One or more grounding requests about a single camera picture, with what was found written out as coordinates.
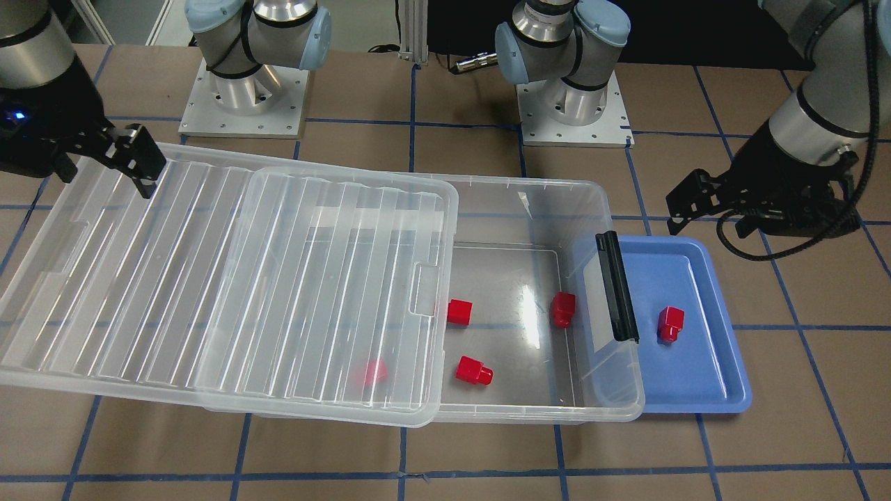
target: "blue plastic tray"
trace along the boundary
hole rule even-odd
[[[622,259],[641,335],[645,413],[741,413],[752,403],[740,347],[708,251],[683,237],[621,236]],[[670,345],[659,312],[684,311]]]

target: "clear plastic container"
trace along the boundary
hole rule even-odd
[[[118,172],[78,164],[0,300],[0,382],[292,417],[432,420],[452,186],[163,150],[170,162],[150,201]]]
[[[594,243],[612,229],[606,193],[584,181],[426,175],[459,194],[449,287],[473,303],[449,324],[436,421],[631,421],[644,405],[638,345],[616,341]],[[568,329],[550,316],[557,292],[576,295]],[[488,386],[454,377],[461,356],[495,373]]]

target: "light blue joint cap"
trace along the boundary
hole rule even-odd
[[[624,47],[631,33],[628,14],[607,0],[578,0],[576,16],[584,29],[614,47]]]
[[[192,33],[204,33],[238,13],[244,0],[186,0],[185,19]]]
[[[495,29],[495,52],[498,54],[498,67],[508,82],[515,86],[529,83],[523,53],[519,51],[517,38],[506,22]]]
[[[329,48],[331,48],[331,12],[319,5],[313,26],[309,29],[307,46],[303,49],[299,68],[301,70],[318,70],[328,60]]]
[[[882,39],[882,45],[888,55],[891,55],[891,2],[882,0],[879,2],[879,14],[876,16],[876,23],[879,25],[879,38]]]

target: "white mounting plate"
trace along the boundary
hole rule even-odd
[[[601,117],[588,126],[570,126],[552,119],[542,97],[544,81],[517,86],[519,117],[523,127],[523,144],[527,146],[587,146],[625,148],[634,146],[634,135],[625,101],[618,90],[616,73],[607,84],[607,106]]]
[[[308,70],[273,66],[282,82],[283,95],[266,113],[235,115],[216,103],[209,72],[201,60],[195,85],[179,123],[179,133],[200,137],[269,137],[297,139],[303,125]]]

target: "transparent lid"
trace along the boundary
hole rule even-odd
[[[150,201],[90,159],[0,299],[0,382],[421,426],[440,401],[457,192],[162,145]]]

